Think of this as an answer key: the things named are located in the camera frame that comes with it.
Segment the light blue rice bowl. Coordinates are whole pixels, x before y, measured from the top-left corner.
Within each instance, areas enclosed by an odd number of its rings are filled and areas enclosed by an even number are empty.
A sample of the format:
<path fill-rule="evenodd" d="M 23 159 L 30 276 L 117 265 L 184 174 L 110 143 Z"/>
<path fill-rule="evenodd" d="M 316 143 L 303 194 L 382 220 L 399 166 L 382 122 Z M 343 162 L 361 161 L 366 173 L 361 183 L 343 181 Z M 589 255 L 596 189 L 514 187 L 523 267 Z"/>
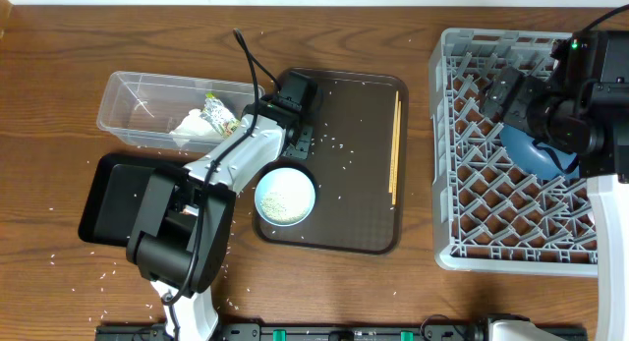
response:
<path fill-rule="evenodd" d="M 303 172 L 282 167 L 264 174 L 255 190 L 259 216 L 278 227 L 294 226 L 304 221 L 315 206 L 315 186 Z"/>

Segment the green yellow snack wrapper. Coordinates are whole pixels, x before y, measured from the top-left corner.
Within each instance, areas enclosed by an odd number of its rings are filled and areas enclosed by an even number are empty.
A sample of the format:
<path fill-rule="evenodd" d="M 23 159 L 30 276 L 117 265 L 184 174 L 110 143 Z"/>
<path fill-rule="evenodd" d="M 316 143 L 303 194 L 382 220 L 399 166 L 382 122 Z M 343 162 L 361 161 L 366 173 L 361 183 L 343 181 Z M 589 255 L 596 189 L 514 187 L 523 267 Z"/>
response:
<path fill-rule="evenodd" d="M 240 120 L 212 92 L 205 95 L 200 117 L 223 139 L 229 138 L 240 126 Z"/>

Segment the dark blue plate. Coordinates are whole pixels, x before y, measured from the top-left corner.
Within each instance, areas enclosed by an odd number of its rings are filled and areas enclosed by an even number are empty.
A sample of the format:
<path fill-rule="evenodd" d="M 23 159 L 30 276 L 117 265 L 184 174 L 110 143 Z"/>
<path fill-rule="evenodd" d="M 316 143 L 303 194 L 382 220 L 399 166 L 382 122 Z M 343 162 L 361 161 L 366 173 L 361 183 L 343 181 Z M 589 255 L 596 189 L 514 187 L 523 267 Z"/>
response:
<path fill-rule="evenodd" d="M 547 181 L 559 176 L 567 180 L 580 178 L 578 166 L 569 170 L 573 163 L 577 163 L 575 153 L 568 154 L 546 143 L 536 143 L 534 138 L 508 125 L 503 126 L 499 136 L 510 160 L 525 173 Z"/>

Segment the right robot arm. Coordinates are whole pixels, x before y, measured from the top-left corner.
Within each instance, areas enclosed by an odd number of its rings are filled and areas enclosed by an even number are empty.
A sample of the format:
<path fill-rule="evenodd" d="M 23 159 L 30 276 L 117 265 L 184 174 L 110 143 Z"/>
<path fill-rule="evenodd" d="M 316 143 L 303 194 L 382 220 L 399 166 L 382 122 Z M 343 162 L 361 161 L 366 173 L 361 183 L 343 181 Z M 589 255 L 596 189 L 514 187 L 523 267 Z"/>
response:
<path fill-rule="evenodd" d="M 575 154 L 598 232 L 599 340 L 628 337 L 628 34 L 584 28 L 559 40 L 543 81 L 505 67 L 481 112 Z"/>

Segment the wooden chopstick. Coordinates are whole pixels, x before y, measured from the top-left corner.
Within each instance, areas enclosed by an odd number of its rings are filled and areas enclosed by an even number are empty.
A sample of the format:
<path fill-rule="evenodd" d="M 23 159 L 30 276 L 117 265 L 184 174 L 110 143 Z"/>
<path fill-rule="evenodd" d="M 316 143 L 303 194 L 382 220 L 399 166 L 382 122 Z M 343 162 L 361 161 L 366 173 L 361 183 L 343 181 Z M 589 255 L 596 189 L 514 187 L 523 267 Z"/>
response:
<path fill-rule="evenodd" d="M 398 101 L 396 107 L 396 124 L 395 124 L 395 137 L 394 137 L 394 156 L 393 156 L 393 177 L 392 177 L 392 205 L 395 206 L 397 202 L 397 182 L 399 171 L 399 148 L 400 148 L 400 134 L 401 134 L 401 101 Z"/>
<path fill-rule="evenodd" d="M 398 122 L 398 101 L 399 101 L 399 90 L 395 92 L 395 100 L 394 100 L 394 115 L 393 115 L 393 126 L 392 126 L 392 137 L 391 137 L 391 151 L 390 151 L 390 170 L 389 170 L 389 184 L 388 191 L 393 193 L 393 182 L 394 182 L 394 174 L 395 174 L 395 153 L 396 153 L 396 143 L 397 143 L 397 122 Z"/>

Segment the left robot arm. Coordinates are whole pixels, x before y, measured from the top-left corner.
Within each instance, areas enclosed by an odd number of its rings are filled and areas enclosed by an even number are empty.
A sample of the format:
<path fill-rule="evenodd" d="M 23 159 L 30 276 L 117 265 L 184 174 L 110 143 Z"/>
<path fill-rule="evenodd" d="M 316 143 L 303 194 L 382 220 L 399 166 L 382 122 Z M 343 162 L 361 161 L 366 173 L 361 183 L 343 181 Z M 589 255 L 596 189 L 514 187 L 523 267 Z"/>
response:
<path fill-rule="evenodd" d="M 236 195 L 298 143 L 318 86 L 291 71 L 245 108 L 234 133 L 183 167 L 152 171 L 126 248 L 158 292 L 174 340 L 208 340 L 218 324 L 210 285 L 227 253 Z"/>

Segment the white napkin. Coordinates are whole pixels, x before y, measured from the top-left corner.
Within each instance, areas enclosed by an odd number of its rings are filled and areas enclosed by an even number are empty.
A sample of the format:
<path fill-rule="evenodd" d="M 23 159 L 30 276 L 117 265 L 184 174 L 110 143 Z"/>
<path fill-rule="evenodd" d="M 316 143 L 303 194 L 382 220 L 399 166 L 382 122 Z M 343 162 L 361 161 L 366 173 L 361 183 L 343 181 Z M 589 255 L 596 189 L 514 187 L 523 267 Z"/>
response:
<path fill-rule="evenodd" d="M 182 122 L 169 133 L 179 147 L 190 141 L 220 141 L 222 137 L 202 118 L 200 109 L 192 109 Z"/>

